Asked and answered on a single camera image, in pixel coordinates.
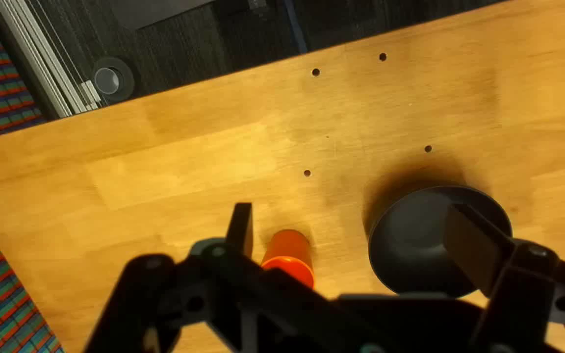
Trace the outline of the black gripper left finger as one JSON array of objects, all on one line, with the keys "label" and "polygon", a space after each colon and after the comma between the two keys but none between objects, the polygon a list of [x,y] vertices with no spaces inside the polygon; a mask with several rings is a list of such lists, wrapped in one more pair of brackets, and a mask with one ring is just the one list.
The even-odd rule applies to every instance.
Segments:
[{"label": "black gripper left finger", "polygon": [[238,202],[234,206],[226,232],[226,245],[246,257],[254,255],[254,204]]}]

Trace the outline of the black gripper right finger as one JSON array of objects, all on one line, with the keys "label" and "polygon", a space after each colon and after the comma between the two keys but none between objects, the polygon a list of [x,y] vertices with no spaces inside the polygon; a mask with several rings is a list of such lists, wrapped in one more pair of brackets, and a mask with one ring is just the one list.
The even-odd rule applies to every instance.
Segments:
[{"label": "black gripper right finger", "polygon": [[513,226],[501,206],[458,204],[448,212],[444,245],[468,281],[491,296],[515,247]]}]

